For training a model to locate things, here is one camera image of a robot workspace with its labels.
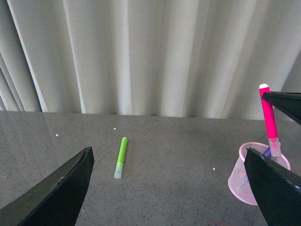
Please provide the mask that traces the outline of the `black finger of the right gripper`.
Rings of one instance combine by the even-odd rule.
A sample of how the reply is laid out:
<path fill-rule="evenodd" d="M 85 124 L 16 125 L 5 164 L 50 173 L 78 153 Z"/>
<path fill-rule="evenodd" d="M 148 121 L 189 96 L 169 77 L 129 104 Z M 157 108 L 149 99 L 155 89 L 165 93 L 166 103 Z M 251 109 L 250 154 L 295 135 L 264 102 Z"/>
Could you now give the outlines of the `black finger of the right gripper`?
<path fill-rule="evenodd" d="M 262 97 L 293 121 L 301 124 L 301 94 L 292 92 L 264 92 Z"/>

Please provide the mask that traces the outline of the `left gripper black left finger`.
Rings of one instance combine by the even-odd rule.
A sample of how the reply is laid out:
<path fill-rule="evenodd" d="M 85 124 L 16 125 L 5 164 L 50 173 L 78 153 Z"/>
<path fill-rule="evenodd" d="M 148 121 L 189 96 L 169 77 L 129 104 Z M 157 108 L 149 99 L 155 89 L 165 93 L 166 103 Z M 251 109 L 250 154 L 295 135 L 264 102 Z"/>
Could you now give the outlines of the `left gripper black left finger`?
<path fill-rule="evenodd" d="M 94 166 L 87 147 L 0 210 L 2 226 L 73 226 L 86 197 Z"/>

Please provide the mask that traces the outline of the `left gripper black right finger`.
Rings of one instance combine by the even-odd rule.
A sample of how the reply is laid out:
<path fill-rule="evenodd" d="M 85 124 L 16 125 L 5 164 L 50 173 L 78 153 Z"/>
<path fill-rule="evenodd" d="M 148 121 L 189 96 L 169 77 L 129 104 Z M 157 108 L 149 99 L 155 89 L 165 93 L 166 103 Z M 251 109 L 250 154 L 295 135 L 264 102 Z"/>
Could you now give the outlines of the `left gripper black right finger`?
<path fill-rule="evenodd" d="M 255 200 L 269 226 L 301 224 L 301 177 L 247 148 L 244 162 Z"/>

